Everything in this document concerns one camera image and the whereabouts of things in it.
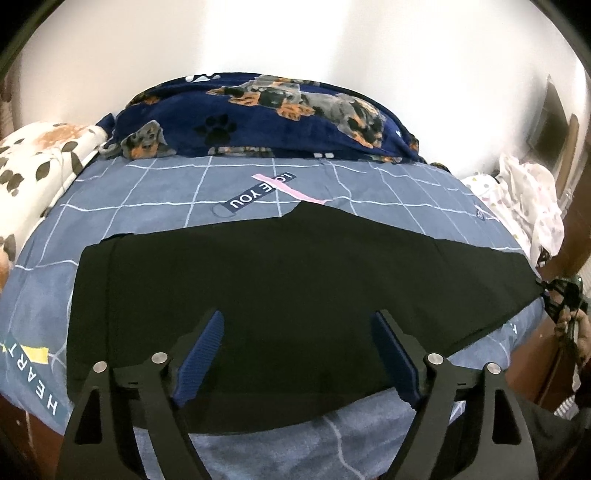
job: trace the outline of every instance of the pillow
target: pillow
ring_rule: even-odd
[[[106,137],[95,125],[35,122],[0,142],[0,247],[11,266]]]
[[[423,161],[382,105],[326,83],[253,73],[189,76],[136,95],[101,153]]]

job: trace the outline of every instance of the printed label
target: printed label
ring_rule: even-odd
[[[19,380],[35,394],[39,402],[49,412],[49,415],[60,425],[66,424],[66,407],[62,405],[56,396],[47,388],[41,379],[33,362],[22,349],[21,345],[9,333],[6,338],[6,352],[8,361],[17,368]]]
[[[288,182],[296,178],[295,175],[291,173],[282,173],[277,177],[274,177],[273,180],[280,181],[282,183]],[[230,210],[232,213],[237,212],[241,208],[244,208],[249,203],[254,202],[256,199],[264,197],[265,195],[270,194],[276,190],[275,187],[272,187],[267,182],[262,182],[256,184],[253,188],[242,192],[240,195],[235,196],[233,199],[228,200],[225,203],[222,203],[224,207]]]

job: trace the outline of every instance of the bed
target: bed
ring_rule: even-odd
[[[72,410],[66,395],[69,308],[84,247],[117,233],[281,216],[300,201],[279,190],[248,197],[257,185],[253,176],[283,177],[311,199],[433,238],[521,251],[490,210],[448,172],[421,162],[328,157],[172,155],[129,161],[98,156],[28,240],[0,297],[5,352],[0,393],[63,434]],[[229,205],[236,198],[242,198],[239,208]],[[165,252],[155,261],[162,258]],[[451,360],[472,368],[494,361],[506,369],[511,352],[530,337],[543,314],[538,299]],[[462,408],[458,404],[452,417]],[[413,416],[395,390],[387,390],[308,423],[192,440],[215,479],[372,479],[391,463]],[[137,429],[136,436],[147,473],[161,478],[147,432]]]

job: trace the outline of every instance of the dachshund print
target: dachshund print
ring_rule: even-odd
[[[306,83],[317,85],[317,82],[260,75],[241,85],[222,86],[207,93],[230,96],[228,101],[236,105],[272,108],[279,116],[292,121],[316,115],[364,147],[382,145],[385,119],[376,107],[346,93],[302,92],[300,85]]]

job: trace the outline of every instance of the crumpled clothing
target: crumpled clothing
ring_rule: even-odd
[[[564,240],[564,225],[557,203],[554,177],[535,163],[519,164],[501,155],[496,180],[479,174],[462,182],[479,197],[517,240],[535,267],[545,249],[558,254]]]

